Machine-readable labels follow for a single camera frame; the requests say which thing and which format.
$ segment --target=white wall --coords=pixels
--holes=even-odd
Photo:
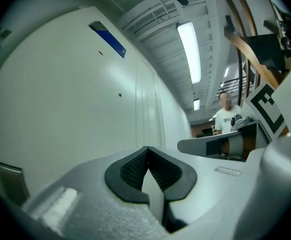
[[[88,27],[93,21],[125,58]],[[95,7],[40,27],[0,69],[0,162],[23,168],[30,195],[79,163],[144,145],[176,149],[190,136],[155,70]]]
[[[180,140],[191,139],[191,128],[186,113],[176,102],[167,86],[158,78],[164,142],[167,149],[178,150]]]
[[[29,34],[50,20],[81,6],[92,6],[93,0],[15,0],[0,22],[12,33],[0,49],[0,67],[10,53]]]

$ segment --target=ceiling light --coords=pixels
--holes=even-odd
[[[192,84],[201,82],[201,62],[195,26],[192,22],[177,24],[187,63],[190,70]]]
[[[193,101],[193,109],[194,110],[200,109],[200,100],[198,98]]]
[[[226,76],[228,75],[228,72],[229,72],[229,68],[227,68],[227,69],[225,70],[224,77],[226,77]]]

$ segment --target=wooden stair railing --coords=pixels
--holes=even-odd
[[[247,19],[247,23],[249,25],[249,29],[251,32],[251,36],[257,36],[258,35],[258,30],[257,30],[257,26],[256,26],[256,22],[254,20],[254,17],[252,16],[252,12],[250,10],[250,7],[247,3],[247,0],[239,0],[242,8],[243,8],[243,13]],[[249,76],[250,76],[250,70],[251,70],[251,65],[250,65],[250,61],[245,58],[245,64],[246,64],[246,80],[250,81]],[[258,87],[260,84],[260,74],[257,72],[256,73],[256,86]],[[249,86],[246,87],[246,92],[245,92],[245,97],[248,97],[249,95]]]
[[[234,18],[235,18],[235,21],[237,23],[240,36],[234,34],[227,27],[224,28],[224,36],[240,52],[242,52],[245,55],[246,60],[249,61],[250,63],[252,63],[252,65],[257,70],[258,74],[264,80],[266,80],[267,82],[269,82],[274,88],[277,88],[279,86],[279,84],[282,82],[283,76],[279,72],[275,72],[275,71],[268,70],[268,68],[265,65],[261,65],[259,63],[259,60],[258,60],[257,56],[255,55],[254,51],[252,50],[252,48],[244,40],[244,39],[246,39],[247,35],[246,35],[246,31],[244,29],[244,25],[243,25],[242,19],[241,19],[240,15],[239,15],[239,12],[238,12],[235,4],[233,3],[232,0],[225,0],[225,1],[229,5],[229,7],[230,7],[230,9],[231,9],[231,11],[232,11],[232,13],[234,15]],[[249,22],[249,26],[251,27],[251,29],[250,29],[251,33],[257,35],[258,32],[257,32],[256,24],[255,24],[255,22],[253,20],[253,16],[252,16],[252,13],[251,13],[251,11],[249,9],[249,6],[247,4],[247,1],[246,0],[239,0],[239,1],[240,1],[241,5],[243,7],[243,11],[245,12],[245,16],[247,17],[247,20]],[[247,69],[246,69],[247,70],[247,77],[249,75],[249,70],[250,70],[250,68],[248,69],[249,64],[247,64]]]

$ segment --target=wooden beam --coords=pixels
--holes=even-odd
[[[247,0],[239,0],[239,2],[240,2],[241,6],[243,8],[243,13],[244,13],[245,18],[247,20],[247,23],[249,25],[251,36],[257,36],[258,35],[258,30],[257,30],[257,27],[256,27],[256,22],[255,22],[255,20],[254,20],[254,18],[252,16],[252,12],[251,12],[250,7],[249,7],[249,5],[247,3]],[[245,67],[246,68],[246,82],[249,83],[250,82],[249,76],[250,76],[250,71],[251,71],[251,63],[247,58],[245,58],[245,65],[246,65],[246,67]],[[250,85],[247,84],[245,97],[248,97],[249,89],[250,89]]]
[[[228,4],[228,6],[230,7],[230,9],[231,9],[231,11],[233,13],[233,16],[235,18],[236,24],[237,24],[237,26],[239,28],[240,35],[243,38],[246,38],[247,34],[246,34],[246,31],[245,31],[245,27],[244,27],[244,24],[243,24],[243,22],[241,20],[241,17],[239,15],[239,12],[238,12],[234,2],[232,0],[225,0],[225,1],[226,1],[226,3]],[[242,97],[242,57],[241,57],[241,51],[238,48],[236,49],[236,51],[237,51],[237,58],[238,58],[238,63],[239,63],[239,65],[238,65],[238,73],[239,73],[239,85],[238,85],[238,87],[239,87],[239,90],[238,90],[237,103],[240,106],[241,97]]]
[[[289,71],[291,70],[291,57],[285,59],[285,68]]]
[[[226,27],[224,28],[224,36],[238,48],[246,58],[252,63],[259,75],[271,84],[274,88],[278,88],[279,84],[283,80],[283,76],[275,71],[270,71],[265,65],[261,65],[254,51],[240,36],[232,33]]]

